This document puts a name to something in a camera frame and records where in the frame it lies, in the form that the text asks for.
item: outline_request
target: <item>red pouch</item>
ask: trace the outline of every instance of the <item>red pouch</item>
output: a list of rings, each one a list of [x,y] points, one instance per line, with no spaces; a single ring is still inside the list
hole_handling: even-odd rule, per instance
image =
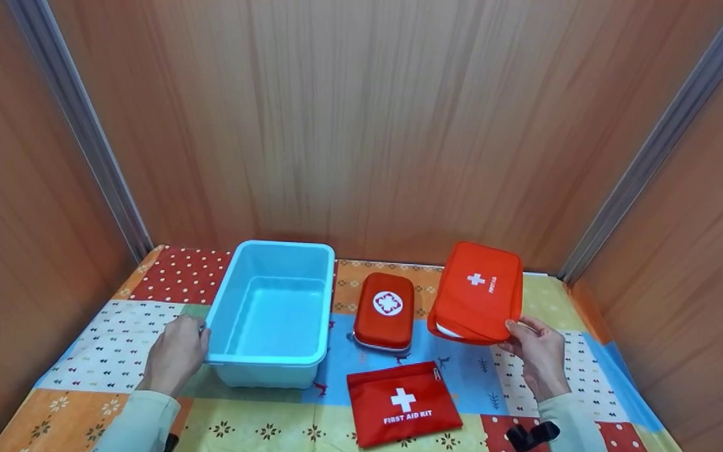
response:
[[[505,321],[517,321],[522,305],[520,258],[460,242],[442,270],[427,327],[431,334],[448,340],[491,345],[510,337]]]
[[[348,375],[359,447],[462,426],[436,364],[409,364]]]
[[[353,337],[384,352],[405,352],[414,322],[414,286],[404,277],[370,274],[361,287]]]

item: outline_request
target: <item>person's hand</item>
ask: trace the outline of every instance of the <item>person's hand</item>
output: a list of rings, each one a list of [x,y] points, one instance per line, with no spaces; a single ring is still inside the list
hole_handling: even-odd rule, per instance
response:
[[[210,330],[203,318],[181,315],[166,328],[149,349],[144,380],[136,389],[161,392],[177,397],[186,381],[200,366],[208,352]]]
[[[498,346],[523,360],[523,378],[537,403],[570,392],[565,379],[565,338],[534,317],[507,320],[511,337]]]

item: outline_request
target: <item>black object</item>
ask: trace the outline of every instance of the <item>black object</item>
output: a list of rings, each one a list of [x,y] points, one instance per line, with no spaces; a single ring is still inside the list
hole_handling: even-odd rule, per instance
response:
[[[534,449],[542,443],[548,443],[559,437],[560,428],[552,421],[545,421],[527,432],[523,426],[514,426],[507,430],[507,439],[513,445],[516,452],[526,452]]]
[[[178,446],[178,443],[180,443],[180,438],[178,438],[178,435],[169,434],[169,436],[166,437],[166,446],[164,446],[163,452],[172,452],[175,447]]]

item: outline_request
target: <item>patterned tablecloth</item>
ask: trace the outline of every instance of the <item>patterned tablecloth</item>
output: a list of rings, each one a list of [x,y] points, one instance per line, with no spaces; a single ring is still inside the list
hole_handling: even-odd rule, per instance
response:
[[[230,252],[161,245],[38,380],[2,435],[2,451],[92,449],[142,377],[149,347],[180,314],[205,316]],[[371,272],[410,278],[415,328],[410,352],[359,349],[349,338],[362,281]],[[433,337],[425,318],[442,267],[338,260],[329,351],[312,388],[231,389],[205,365],[178,398],[176,450],[358,450],[348,373],[434,360],[444,372],[462,429],[388,444],[393,450],[513,450],[505,432],[538,423],[522,363],[497,348]],[[565,372],[610,450],[679,450],[640,398],[613,343],[600,343],[555,278],[527,274],[524,312],[565,335]],[[547,446],[537,450],[548,450]]]

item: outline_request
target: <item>light green sleeve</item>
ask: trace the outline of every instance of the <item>light green sleeve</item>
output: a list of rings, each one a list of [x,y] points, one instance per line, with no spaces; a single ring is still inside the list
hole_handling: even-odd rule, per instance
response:
[[[135,391],[93,452],[163,452],[178,411],[178,401],[166,394]]]
[[[549,441],[551,452],[607,450],[599,426],[581,409],[572,393],[542,401],[537,409],[540,411],[540,422],[552,421],[560,429],[559,437]]]

